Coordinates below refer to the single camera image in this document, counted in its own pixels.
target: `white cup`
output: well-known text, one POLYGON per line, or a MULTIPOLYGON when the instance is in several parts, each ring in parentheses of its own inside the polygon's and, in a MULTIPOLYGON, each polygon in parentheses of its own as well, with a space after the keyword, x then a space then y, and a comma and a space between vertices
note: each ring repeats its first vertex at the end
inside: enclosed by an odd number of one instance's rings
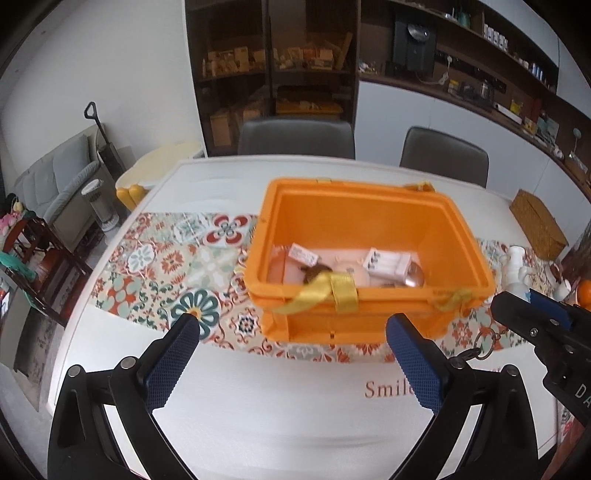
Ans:
POLYGON ((570 282, 568 280, 564 280, 562 283, 558 284, 556 290, 552 294, 552 297, 556 301, 563 301, 571 292, 572 288, 570 286, 570 282))

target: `chair backrest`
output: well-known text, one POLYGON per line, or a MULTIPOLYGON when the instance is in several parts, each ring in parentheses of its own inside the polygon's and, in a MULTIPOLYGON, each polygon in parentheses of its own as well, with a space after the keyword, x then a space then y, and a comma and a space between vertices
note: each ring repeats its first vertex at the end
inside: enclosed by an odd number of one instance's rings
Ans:
POLYGON ((259 118, 245 122, 239 155, 316 155, 355 159, 351 125, 307 118, 259 118))
POLYGON ((483 149, 423 127, 408 130, 400 166, 482 187, 488 180, 488 155, 483 149))

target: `metal spoon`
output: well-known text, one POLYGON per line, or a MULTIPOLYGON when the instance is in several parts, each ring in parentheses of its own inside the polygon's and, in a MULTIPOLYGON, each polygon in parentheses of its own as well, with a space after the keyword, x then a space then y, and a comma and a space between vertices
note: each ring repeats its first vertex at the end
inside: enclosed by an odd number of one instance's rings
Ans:
POLYGON ((423 269, 416 262, 411 262, 408 267, 408 273, 404 279, 404 284, 407 287, 422 287, 425 285, 425 274, 423 269))

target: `gray armchair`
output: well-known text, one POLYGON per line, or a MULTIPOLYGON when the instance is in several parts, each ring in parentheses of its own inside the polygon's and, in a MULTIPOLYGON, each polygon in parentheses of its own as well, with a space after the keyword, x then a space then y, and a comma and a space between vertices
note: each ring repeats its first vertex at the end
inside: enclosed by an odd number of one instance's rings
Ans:
POLYGON ((27 209, 53 227, 69 250, 95 221, 94 210, 80 194, 82 187, 100 178, 115 198, 115 182, 98 155, 103 145, 98 128, 87 128, 37 160, 12 189, 27 209))

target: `yellow strap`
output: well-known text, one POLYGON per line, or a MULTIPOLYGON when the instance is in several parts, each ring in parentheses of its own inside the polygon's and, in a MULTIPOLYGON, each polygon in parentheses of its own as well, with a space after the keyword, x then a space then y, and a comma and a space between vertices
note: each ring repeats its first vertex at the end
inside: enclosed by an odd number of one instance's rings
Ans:
POLYGON ((435 304, 435 308, 440 312, 452 312, 453 310, 462 309, 465 302, 472 299, 472 290, 469 288, 460 288, 456 290, 449 299, 440 304, 435 304))
POLYGON ((274 309, 273 312, 284 315, 303 312, 326 300, 331 293, 337 312, 354 312, 358 309, 359 300, 353 276, 325 271, 302 288, 291 302, 274 309))
POLYGON ((421 181, 419 183, 409 183, 404 188, 408 190, 415 190, 416 192, 435 192, 435 188, 430 181, 421 181))

